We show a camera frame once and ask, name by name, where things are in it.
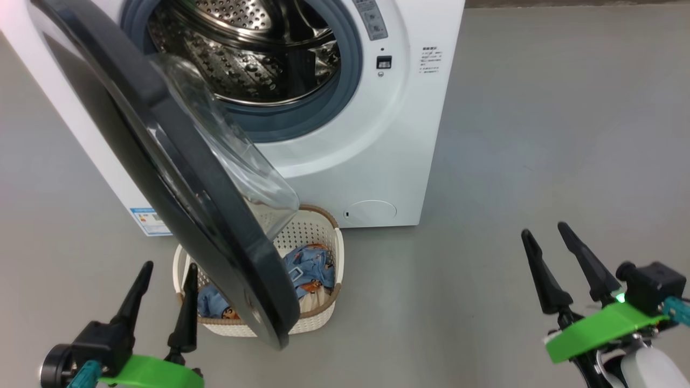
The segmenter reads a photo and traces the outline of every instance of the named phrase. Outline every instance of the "green bracket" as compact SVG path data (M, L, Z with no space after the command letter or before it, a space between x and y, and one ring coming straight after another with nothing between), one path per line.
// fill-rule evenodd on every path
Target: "green bracket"
M204 379L182 365L160 358L132 355L115 377L101 377L106 384L140 388L204 388Z
M546 351L551 361L558 364L668 319L667 316L646 316L629 303L613 303L568 326L546 344Z

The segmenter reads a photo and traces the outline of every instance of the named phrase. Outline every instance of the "laundry basket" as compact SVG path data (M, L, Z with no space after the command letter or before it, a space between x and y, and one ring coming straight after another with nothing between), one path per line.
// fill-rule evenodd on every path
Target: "laundry basket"
M290 330L290 334L316 330L328 322L335 309L335 300L343 280L345 264L343 237L335 219L325 210L316 206L302 206L292 221L273 240L273 245L281 257L299 246L312 243L324 244L331 250L335 262L335 287L325 304L299 315L299 320ZM172 282L180 301L182 300L181 285L184 284L187 269L191 262L194 262L194 259L187 254L181 245L178 245L175 259L172 262ZM209 282L204 269L199 267L199 288ZM256 334L239 319L212 319L199 316L198 322L221 336L256 337Z

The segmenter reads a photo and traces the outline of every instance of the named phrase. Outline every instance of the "teal connector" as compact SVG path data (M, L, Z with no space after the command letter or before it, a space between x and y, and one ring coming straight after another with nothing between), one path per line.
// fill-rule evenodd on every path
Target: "teal connector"
M663 314L674 322L690 326L690 306L678 298L671 296L664 301Z
M84 363L84 366L81 367L67 388L95 388L100 378L101 365L94 360L89 360Z

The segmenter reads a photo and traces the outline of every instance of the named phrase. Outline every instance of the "stainless steel drum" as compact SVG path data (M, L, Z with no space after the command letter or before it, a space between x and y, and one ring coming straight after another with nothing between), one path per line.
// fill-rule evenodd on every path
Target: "stainless steel drum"
M339 69L337 42L302 0L163 0L148 22L162 52L193 62L216 96L290 104Z

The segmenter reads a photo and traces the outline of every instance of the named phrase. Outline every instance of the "concrete floor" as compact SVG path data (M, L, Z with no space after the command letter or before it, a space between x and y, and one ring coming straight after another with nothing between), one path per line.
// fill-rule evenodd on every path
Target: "concrete floor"
M469 10L415 228L348 230L333 319L283 352L199 330L207 387L583 387L549 362L520 242L529 227L594 312L556 222L615 270L690 274L690 6ZM166 354L174 238L143 236L0 39L0 323L6 386L117 310L156 268L137 353ZM684 328L656 342L690 372Z

